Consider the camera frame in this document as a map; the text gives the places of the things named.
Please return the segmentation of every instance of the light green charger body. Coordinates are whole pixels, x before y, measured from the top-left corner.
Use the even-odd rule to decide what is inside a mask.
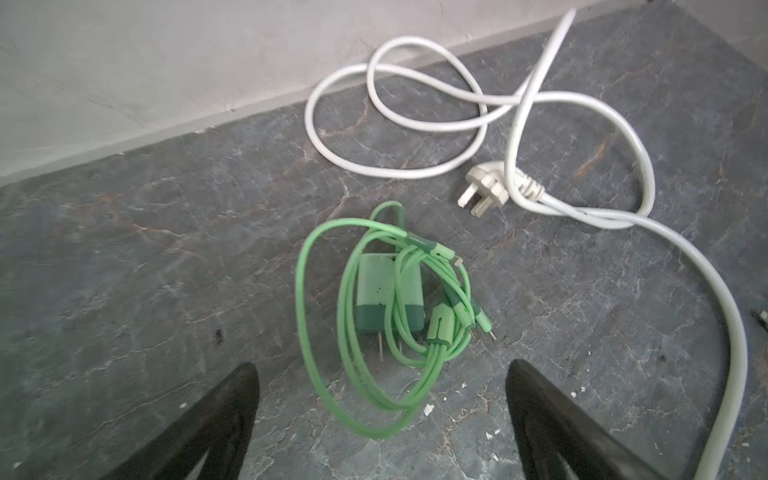
[[[424,292],[420,263],[416,262],[408,268],[400,281],[409,329],[412,332],[424,330]],[[384,331],[386,304],[392,299],[394,292],[395,254],[364,253],[360,257],[360,265],[357,269],[355,325],[359,332]]]

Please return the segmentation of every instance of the coiled green cable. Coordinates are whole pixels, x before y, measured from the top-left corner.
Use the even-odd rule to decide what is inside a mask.
[[[387,208],[396,209],[398,226],[375,221],[378,215]],[[356,434],[371,439],[390,437],[410,424],[412,419],[418,414],[422,400],[435,384],[443,364],[450,359],[454,359],[469,344],[472,338],[469,328],[475,326],[475,313],[478,315],[482,314],[476,303],[474,303],[475,309],[472,308],[473,302],[470,296],[471,290],[466,268],[464,268],[461,262],[455,262],[462,276],[460,280],[451,265],[450,260],[455,256],[453,250],[409,233],[405,230],[404,226],[405,209],[399,202],[395,201],[380,204],[373,210],[369,220],[362,218],[340,218],[325,222],[313,230],[306,238],[299,253],[299,261],[296,264],[296,324],[299,331],[301,352],[306,369],[310,373],[312,384],[315,386],[323,404],[341,423]],[[373,428],[358,422],[336,403],[326,388],[325,382],[320,377],[317,364],[312,356],[310,336],[306,329],[304,303],[306,262],[315,241],[323,233],[340,227],[368,228],[368,231],[349,255],[349,259],[344,267],[336,304],[336,338],[339,343],[339,353],[344,369],[349,376],[350,382],[355,386],[360,395],[378,410],[401,412],[399,419],[382,428]],[[389,243],[396,249],[394,295],[387,302],[385,310],[384,333],[387,346],[394,357],[404,366],[423,369],[419,381],[401,399],[392,398],[376,384],[363,359],[355,329],[355,319],[353,316],[354,290],[358,265],[365,248],[375,240]],[[402,295],[400,294],[402,291],[400,281],[402,273],[408,271],[408,268],[417,262],[424,263],[435,272],[442,281],[443,286],[452,291],[451,297],[458,297],[462,307],[466,309],[469,318],[472,319],[471,325],[464,325],[460,322],[451,323],[453,326],[452,335],[450,335],[450,332],[446,334],[443,331],[445,329],[441,329],[442,336],[440,339],[428,339],[425,345],[417,343],[413,335],[411,335],[406,317],[406,305],[402,301]],[[394,336],[395,329],[406,345],[416,352],[417,358],[411,358],[400,352]]]

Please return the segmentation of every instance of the marble floor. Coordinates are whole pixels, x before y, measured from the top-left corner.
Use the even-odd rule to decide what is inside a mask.
[[[485,91],[508,93],[546,35],[463,58]],[[425,68],[456,85],[446,65]],[[409,81],[382,99],[416,118],[465,118]],[[744,314],[750,376],[722,478],[768,471],[768,78],[669,2],[575,25],[544,89],[613,105],[654,161],[651,216],[693,241]],[[431,180],[350,174],[325,161],[295,104],[0,189],[0,477],[96,478],[157,435],[241,362],[263,399],[241,478],[522,478],[503,393],[514,358],[541,370],[668,478],[694,470],[727,372],[723,320],[707,285],[663,240],[598,231],[509,205],[477,220],[455,201],[468,167]],[[321,101],[317,123],[345,157],[435,164],[470,134],[385,121],[362,88]],[[499,160],[511,116],[473,161]],[[639,201],[627,146],[589,111],[536,107],[520,163],[573,204]],[[405,204],[412,230],[465,259],[495,322],[445,368],[429,416],[384,442],[347,432],[318,403],[300,358],[293,268],[329,218]],[[323,375],[359,418],[333,334],[336,287],[360,231],[310,258],[310,335]],[[221,331],[221,338],[216,331]],[[379,362],[381,383],[414,372]]]

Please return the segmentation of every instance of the white power cord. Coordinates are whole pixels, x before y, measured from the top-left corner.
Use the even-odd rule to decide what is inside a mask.
[[[552,35],[541,54],[541,58],[535,65],[531,74],[513,95],[506,96],[483,94],[480,85],[472,77],[472,74],[467,70],[463,63],[461,63],[451,52],[435,42],[420,37],[394,38],[379,47],[367,64],[350,65],[349,67],[342,68],[317,85],[307,99],[306,109],[304,111],[306,133],[310,137],[315,148],[317,148],[325,158],[341,168],[345,168],[352,172],[370,177],[384,178],[419,179],[435,177],[456,169],[472,157],[485,139],[488,124],[509,112],[512,107],[516,105],[518,108],[515,112],[515,119],[512,122],[509,132],[509,142],[505,160],[503,162],[488,162],[473,167],[467,174],[467,180],[469,181],[470,186],[459,198],[459,206],[464,207],[472,197],[479,194],[482,199],[478,202],[475,208],[472,209],[472,213],[476,217],[481,217],[488,208],[494,205],[500,207],[508,198],[511,198],[518,206],[525,208],[526,210],[544,215],[565,215],[599,228],[621,229],[638,225],[664,237],[685,253],[696,268],[699,269],[703,277],[707,279],[707,282],[712,286],[715,296],[723,309],[723,316],[726,321],[730,341],[730,366],[725,392],[723,393],[723,400],[712,426],[710,437],[701,454],[696,475],[694,476],[695,480],[712,480],[717,476],[718,468],[725,455],[730,436],[733,433],[733,428],[736,425],[746,386],[746,335],[744,333],[741,315],[739,314],[733,295],[728,290],[728,287],[725,282],[723,282],[723,279],[715,270],[712,263],[710,263],[710,261],[707,260],[707,258],[692,243],[679,233],[655,220],[647,218],[647,215],[654,205],[656,194],[653,166],[651,165],[650,157],[645,150],[645,146],[624,117],[602,101],[588,95],[570,91],[539,91],[541,83],[553,62],[555,55],[558,53],[563,39],[568,33],[568,29],[571,27],[575,13],[575,10],[572,9],[563,16],[558,26],[552,32]],[[403,45],[420,46],[437,52],[465,79],[472,91],[453,87],[434,77],[430,77],[427,74],[423,74],[410,68],[379,63],[389,50]],[[412,80],[419,81],[445,94],[451,95],[454,98],[458,98],[459,100],[476,103],[480,115],[468,120],[449,122],[418,121],[403,117],[384,105],[376,93],[374,76],[377,72],[397,74],[402,77],[411,78]],[[477,129],[478,131],[474,141],[470,143],[466,150],[449,161],[432,167],[407,170],[368,167],[366,165],[356,164],[334,154],[320,140],[315,131],[313,119],[315,106],[317,105],[320,95],[331,84],[336,83],[344,77],[362,73],[366,74],[366,86],[372,103],[389,120],[402,125],[403,127],[418,131],[455,132]],[[536,102],[561,102],[583,105],[603,115],[615,125],[629,142],[629,145],[637,158],[637,164],[640,169],[641,183],[643,186],[643,200],[636,213],[605,208],[573,207],[544,192],[544,188],[539,183],[532,180],[515,166],[525,122],[531,112],[532,105]],[[488,111],[487,105],[494,105],[497,108]]]

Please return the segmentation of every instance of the green cable splitter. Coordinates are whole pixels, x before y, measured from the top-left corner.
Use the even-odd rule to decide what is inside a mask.
[[[397,225],[376,221],[376,218],[388,208],[395,209]],[[492,327],[490,319],[472,299],[469,275],[461,259],[448,247],[406,231],[405,216],[405,209],[400,202],[387,201],[373,209],[368,220],[340,218],[327,221],[319,225],[306,238],[299,253],[299,261],[296,264],[296,324],[299,330],[301,352],[312,384],[323,404],[341,423],[358,435],[371,439],[390,437],[410,424],[418,414],[422,401],[437,380],[443,364],[458,356],[469,344],[472,339],[470,330],[479,327],[483,332],[491,333]],[[304,306],[306,262],[315,241],[326,231],[340,227],[368,228],[368,231],[349,255],[344,267],[336,303],[336,338],[339,342],[339,353],[344,369],[360,395],[378,410],[401,412],[399,419],[382,428],[373,428],[358,422],[336,403],[333,396],[328,392],[325,382],[320,378],[317,364],[315,364],[315,359],[312,356],[310,336],[306,329]],[[360,308],[356,308],[361,306],[355,301],[356,280],[360,274],[370,276],[375,275],[377,271],[375,267],[371,266],[378,263],[379,260],[366,259],[365,256],[380,254],[364,253],[368,244],[375,240],[395,247],[395,253],[389,254],[389,258],[394,259],[393,274],[389,273],[390,267],[378,269],[386,279],[391,279],[393,288],[383,288],[381,279],[364,279],[358,281],[358,290],[362,288],[365,290],[366,297],[375,297],[380,299],[380,302],[384,302],[383,317],[381,317],[382,328],[391,354],[404,366],[422,369],[419,381],[401,399],[392,398],[376,384],[362,357],[357,339],[358,329],[375,331],[380,328],[376,325],[375,320],[367,318],[362,321],[361,319],[356,324],[355,318],[356,311],[362,312]],[[413,313],[418,311],[418,309],[414,310],[414,307],[419,305],[418,297],[421,296],[420,286],[419,292],[414,295],[414,272],[419,270],[421,263],[439,277],[445,290],[445,302],[432,310],[426,342],[423,345],[416,342],[411,334],[412,330],[423,328],[423,319],[420,327],[418,313],[415,316]],[[369,268],[364,267],[361,272],[361,264],[368,264]],[[376,291],[372,295],[372,288],[382,290]],[[416,358],[411,358],[400,351],[395,338],[396,332],[398,337],[417,354]]]

